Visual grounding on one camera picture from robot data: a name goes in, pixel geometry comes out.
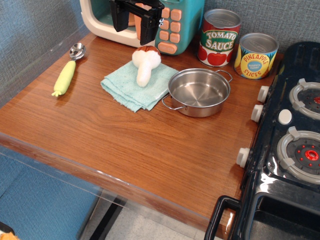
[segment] metal scoop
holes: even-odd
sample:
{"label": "metal scoop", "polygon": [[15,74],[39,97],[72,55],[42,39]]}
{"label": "metal scoop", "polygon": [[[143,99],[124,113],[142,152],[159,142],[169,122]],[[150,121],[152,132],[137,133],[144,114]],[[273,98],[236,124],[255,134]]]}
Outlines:
{"label": "metal scoop", "polygon": [[68,87],[71,83],[72,77],[74,76],[76,69],[76,60],[82,58],[85,55],[86,47],[82,43],[76,43],[70,49],[69,55],[72,58],[64,68],[62,69],[58,79],[54,85],[54,93],[52,96],[58,97],[59,95],[63,95],[67,92]]}

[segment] stainless steel pot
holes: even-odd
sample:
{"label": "stainless steel pot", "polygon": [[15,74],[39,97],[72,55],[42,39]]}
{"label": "stainless steel pot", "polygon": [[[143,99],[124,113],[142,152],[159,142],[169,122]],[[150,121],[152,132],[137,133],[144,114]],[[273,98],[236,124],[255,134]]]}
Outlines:
{"label": "stainless steel pot", "polygon": [[[218,72],[230,76],[227,81]],[[219,112],[230,94],[232,76],[227,71],[212,71],[202,68],[190,68],[177,72],[168,83],[169,93],[162,98],[162,103],[171,110],[195,117],[208,117]],[[171,96],[173,107],[165,103]]]}

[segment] tomato sauce can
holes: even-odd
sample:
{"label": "tomato sauce can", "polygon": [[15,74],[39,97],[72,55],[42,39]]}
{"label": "tomato sauce can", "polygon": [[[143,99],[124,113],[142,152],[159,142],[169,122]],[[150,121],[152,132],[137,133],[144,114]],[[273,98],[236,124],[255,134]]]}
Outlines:
{"label": "tomato sauce can", "polygon": [[198,58],[206,65],[222,67],[232,57],[241,27],[240,16],[227,9],[215,8],[204,14]]}
{"label": "tomato sauce can", "polygon": [[248,33],[240,38],[234,70],[247,79],[263,79],[269,75],[279,42],[264,33]]}

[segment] dish cloth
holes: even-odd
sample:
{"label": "dish cloth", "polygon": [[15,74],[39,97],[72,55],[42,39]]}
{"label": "dish cloth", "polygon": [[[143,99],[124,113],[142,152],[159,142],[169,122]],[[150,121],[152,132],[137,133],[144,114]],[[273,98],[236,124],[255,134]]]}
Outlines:
{"label": "dish cloth", "polygon": [[151,110],[168,93],[168,82],[178,71],[160,63],[152,70],[151,78],[145,87],[137,84],[138,68],[132,61],[104,77],[101,86],[121,105],[137,112]]}

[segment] white stove knob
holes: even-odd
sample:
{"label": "white stove knob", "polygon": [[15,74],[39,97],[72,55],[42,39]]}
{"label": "white stove knob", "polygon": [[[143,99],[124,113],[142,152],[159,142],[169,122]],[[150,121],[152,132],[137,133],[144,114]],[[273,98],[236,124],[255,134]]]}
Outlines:
{"label": "white stove knob", "polygon": [[264,104],[268,95],[268,91],[269,91],[268,86],[261,86],[258,94],[258,101]]}
{"label": "white stove knob", "polygon": [[256,123],[259,122],[259,119],[261,117],[262,114],[262,109],[264,108],[263,105],[255,105],[251,114],[251,120],[255,121]]}
{"label": "white stove knob", "polygon": [[282,125],[287,125],[292,120],[292,113],[288,109],[283,109],[278,115],[278,121]]}
{"label": "white stove knob", "polygon": [[250,148],[240,148],[238,156],[236,157],[236,164],[238,164],[241,168],[245,168],[249,153]]}

